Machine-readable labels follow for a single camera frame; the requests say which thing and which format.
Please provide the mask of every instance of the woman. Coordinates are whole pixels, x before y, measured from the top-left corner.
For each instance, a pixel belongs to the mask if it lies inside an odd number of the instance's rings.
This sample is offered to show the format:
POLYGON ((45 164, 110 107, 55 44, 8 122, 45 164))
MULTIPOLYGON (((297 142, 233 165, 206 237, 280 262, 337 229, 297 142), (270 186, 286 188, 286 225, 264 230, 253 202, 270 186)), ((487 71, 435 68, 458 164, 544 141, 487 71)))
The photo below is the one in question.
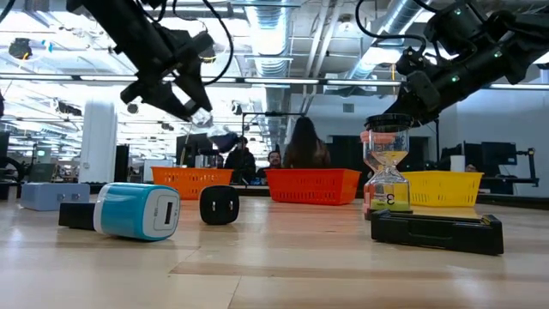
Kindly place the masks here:
POLYGON ((315 125, 301 117, 293 128, 292 141, 286 147, 284 168, 323 168, 329 166, 329 151, 318 138, 315 125))

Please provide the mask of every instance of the ceiling pipe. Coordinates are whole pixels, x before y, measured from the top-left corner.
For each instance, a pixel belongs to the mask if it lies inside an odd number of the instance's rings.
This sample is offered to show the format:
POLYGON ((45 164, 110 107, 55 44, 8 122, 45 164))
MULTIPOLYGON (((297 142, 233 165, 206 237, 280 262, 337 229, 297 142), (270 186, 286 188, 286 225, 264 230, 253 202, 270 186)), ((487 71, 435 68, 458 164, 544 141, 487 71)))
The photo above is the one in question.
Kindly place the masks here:
MULTIPOLYGON (((181 6, 178 5, 176 7, 175 14, 173 13, 173 10, 171 9, 172 6, 169 7, 169 9, 166 10, 166 13, 164 14, 164 18, 173 18, 173 17, 180 17, 183 16, 185 18, 196 18, 196 19, 206 19, 206 18, 215 18, 215 16, 212 14, 212 12, 203 6, 201 3, 201 6, 181 6)), ((234 8, 230 3, 226 3, 225 5, 214 5, 214 9, 217 12, 217 14, 220 15, 222 19, 237 19, 237 20, 243 20, 247 21, 246 13, 244 12, 244 9, 242 8, 234 8)), ((146 9, 146 11, 154 18, 158 17, 160 14, 159 9, 146 9)))
MULTIPOLYGON (((423 9, 414 0, 393 0, 387 8, 387 14, 381 17, 382 23, 377 26, 375 21, 372 23, 372 30, 376 34, 403 34, 405 33, 423 9)), ((371 44, 375 40, 368 37, 370 45, 366 47, 365 54, 358 61, 354 68, 350 70, 347 79, 366 79, 376 68, 377 64, 371 63, 371 53, 369 52, 371 44)))
MULTIPOLYGON (((286 7, 255 6, 244 8, 250 22, 252 50, 259 56, 286 56, 289 52, 290 17, 292 11, 286 7)), ((260 77, 287 77, 289 61, 284 58, 255 59, 256 72, 260 77)), ((264 112, 287 112, 290 106, 291 93, 286 88, 265 88, 264 112)), ((270 147, 284 140, 277 120, 265 118, 270 147)))
POLYGON ((307 65, 305 66, 303 78, 310 77, 309 74, 311 73, 312 64, 315 61, 318 45, 320 44, 320 38, 323 35, 324 22, 326 22, 326 16, 328 16, 329 1, 330 0, 323 0, 321 3, 320 13, 318 14, 317 28, 315 29, 315 36, 312 39, 311 51, 309 52, 309 57, 307 58, 307 65))
MULTIPOLYGON (((320 47, 320 52, 318 55, 318 60, 315 65, 315 69, 312 72, 312 77, 317 78, 320 74, 320 69, 323 67, 324 59, 326 58, 326 52, 328 51, 329 43, 334 36, 334 30, 335 26, 337 25, 339 15, 341 12, 341 7, 343 6, 344 1, 343 0, 336 0, 334 3, 334 9, 332 10, 332 16, 331 20, 328 26, 328 29, 326 30, 326 34, 324 35, 323 43, 320 47)), ((312 101, 314 100, 315 95, 317 94, 317 85, 314 85, 312 87, 311 93, 304 97, 304 101, 301 105, 300 112, 303 112, 305 115, 307 112, 309 112, 309 108, 311 107, 312 101)))

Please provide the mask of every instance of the wooden table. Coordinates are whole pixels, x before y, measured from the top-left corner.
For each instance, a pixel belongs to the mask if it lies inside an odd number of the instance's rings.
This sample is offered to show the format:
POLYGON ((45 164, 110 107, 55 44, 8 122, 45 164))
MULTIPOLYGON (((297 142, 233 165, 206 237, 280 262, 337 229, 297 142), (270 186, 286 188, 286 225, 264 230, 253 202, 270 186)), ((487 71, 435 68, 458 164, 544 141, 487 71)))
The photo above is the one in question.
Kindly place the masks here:
MULTIPOLYGON (((488 257, 375 243, 360 204, 242 197, 204 225, 184 202, 169 240, 57 227, 56 213, 0 205, 2 308, 548 308, 549 212, 478 205, 504 223, 488 257)), ((472 216, 471 209, 416 213, 472 216)))

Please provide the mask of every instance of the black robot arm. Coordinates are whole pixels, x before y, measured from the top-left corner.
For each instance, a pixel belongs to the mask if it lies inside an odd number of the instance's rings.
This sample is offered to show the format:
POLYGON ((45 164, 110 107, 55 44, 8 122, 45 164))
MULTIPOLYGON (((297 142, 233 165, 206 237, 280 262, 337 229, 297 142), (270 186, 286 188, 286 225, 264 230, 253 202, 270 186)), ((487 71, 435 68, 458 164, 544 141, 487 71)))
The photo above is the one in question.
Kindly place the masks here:
MULTIPOLYGON (((166 9, 166 0, 141 0, 153 8, 166 9)), ((68 0, 67 10, 84 7, 111 36, 117 54, 124 53, 137 68, 138 80, 121 94, 124 103, 137 97, 143 102, 190 121, 200 107, 210 112, 212 106, 200 75, 198 54, 213 45, 207 33, 190 37, 187 31, 170 30, 150 22, 142 6, 134 0, 68 0), (191 100, 186 104, 175 96, 172 84, 164 77, 173 75, 175 83, 191 100)))
POLYGON ((433 64, 407 48, 397 62, 406 81, 386 112, 409 114, 417 125, 502 77, 511 84, 522 81, 528 67, 549 52, 549 15, 498 11, 488 18, 473 0, 458 0, 429 20, 424 35, 437 53, 440 44, 456 57, 438 54, 433 64))

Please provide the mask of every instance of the hourglass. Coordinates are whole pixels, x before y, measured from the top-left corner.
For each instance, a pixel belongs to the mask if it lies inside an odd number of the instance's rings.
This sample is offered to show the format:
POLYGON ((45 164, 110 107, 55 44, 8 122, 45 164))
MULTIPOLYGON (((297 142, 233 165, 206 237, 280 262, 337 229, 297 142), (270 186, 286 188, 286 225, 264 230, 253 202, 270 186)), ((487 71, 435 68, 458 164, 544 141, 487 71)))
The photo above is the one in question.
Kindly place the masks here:
POLYGON ((364 202, 362 204, 362 209, 364 212, 364 217, 366 220, 370 220, 370 196, 373 196, 375 188, 371 185, 371 181, 376 177, 377 173, 382 170, 382 165, 374 158, 372 152, 370 151, 370 132, 364 131, 360 133, 360 141, 362 142, 362 154, 364 163, 372 170, 373 174, 370 179, 364 185, 364 202))
POLYGON ((361 136, 365 162, 377 170, 365 186, 366 219, 382 209, 412 213, 409 183, 396 169, 408 154, 408 130, 412 122, 411 117, 403 114, 383 114, 366 120, 367 142, 365 136, 361 136))

